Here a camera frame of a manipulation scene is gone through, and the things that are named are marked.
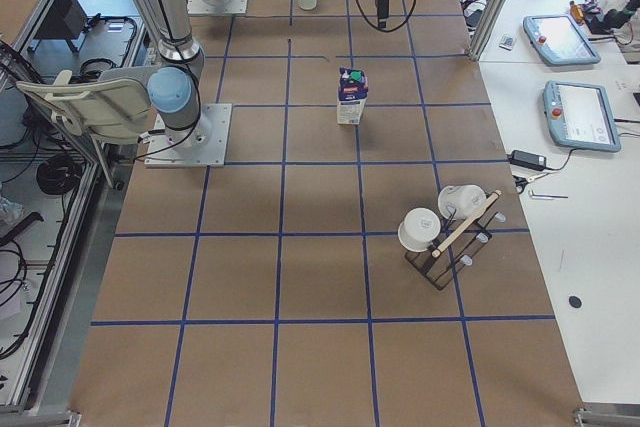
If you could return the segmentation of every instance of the screen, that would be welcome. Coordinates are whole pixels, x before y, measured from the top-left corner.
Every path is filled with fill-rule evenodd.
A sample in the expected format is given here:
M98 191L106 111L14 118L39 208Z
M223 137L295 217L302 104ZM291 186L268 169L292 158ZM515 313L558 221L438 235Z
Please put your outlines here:
M568 17L533 18L536 35L544 35L546 47L560 59L588 59L590 50Z
M589 87L558 85L567 139L613 145L600 92Z

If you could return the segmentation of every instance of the metal mounting plate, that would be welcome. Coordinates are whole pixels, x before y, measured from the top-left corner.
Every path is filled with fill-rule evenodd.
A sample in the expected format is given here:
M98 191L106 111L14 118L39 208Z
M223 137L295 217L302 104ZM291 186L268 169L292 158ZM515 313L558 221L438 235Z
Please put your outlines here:
M247 4L249 0L233 0L224 6L224 9L207 4L204 0L188 0L187 10L189 15L204 16L204 15L238 15L247 13Z
M168 149L157 155L145 157L144 163L150 168L175 167L222 167L227 152L229 125L231 124L231 104L204 104L202 114L211 122L211 134L206 143L191 149ZM156 117L154 129L164 129L160 116ZM151 137L149 152L169 147L164 135Z

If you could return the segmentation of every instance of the power adapter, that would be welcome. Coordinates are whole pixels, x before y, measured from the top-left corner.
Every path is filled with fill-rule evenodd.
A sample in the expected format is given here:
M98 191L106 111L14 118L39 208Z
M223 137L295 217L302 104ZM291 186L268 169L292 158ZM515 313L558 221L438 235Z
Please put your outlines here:
M547 168L547 158L544 155L532 154L522 150L514 150L507 155L509 163L525 169L542 172Z
M482 15L481 9L476 9L475 12L472 12L467 17L465 17L465 22L467 27L475 29L478 26L478 22L480 22L480 16Z

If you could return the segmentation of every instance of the black round magnet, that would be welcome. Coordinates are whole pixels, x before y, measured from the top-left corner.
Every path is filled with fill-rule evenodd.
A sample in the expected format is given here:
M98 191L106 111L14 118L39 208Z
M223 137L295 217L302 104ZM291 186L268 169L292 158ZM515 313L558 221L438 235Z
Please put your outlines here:
M571 297L569 297L569 305L571 307L579 309L580 307L582 307L582 301L580 300L580 297L572 295Z

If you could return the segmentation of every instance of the electronic device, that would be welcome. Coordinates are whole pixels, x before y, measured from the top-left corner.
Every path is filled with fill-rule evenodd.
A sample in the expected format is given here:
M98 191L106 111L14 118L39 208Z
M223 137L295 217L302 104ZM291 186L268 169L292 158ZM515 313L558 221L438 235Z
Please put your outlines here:
M465 23L467 24L467 27L475 29L478 25L478 22L480 22L480 16L482 16L482 10L476 9L474 12L465 17Z
M549 65L600 62L600 55L568 15L528 16L523 27L531 45Z
M622 10L611 9L606 14L592 12L585 17L585 22L592 34L608 34L611 29L619 29L629 22L640 9L640 0L629 0Z
M515 43L516 43L516 39L514 37L504 34L500 39L500 43L498 44L498 47L501 47L505 50L513 50L513 46L515 45Z
M525 169L542 172L547 168L547 158L544 155L532 154L522 150L513 150L507 155L509 163Z
M549 81L542 96L549 132L555 143L607 152L621 149L604 87Z

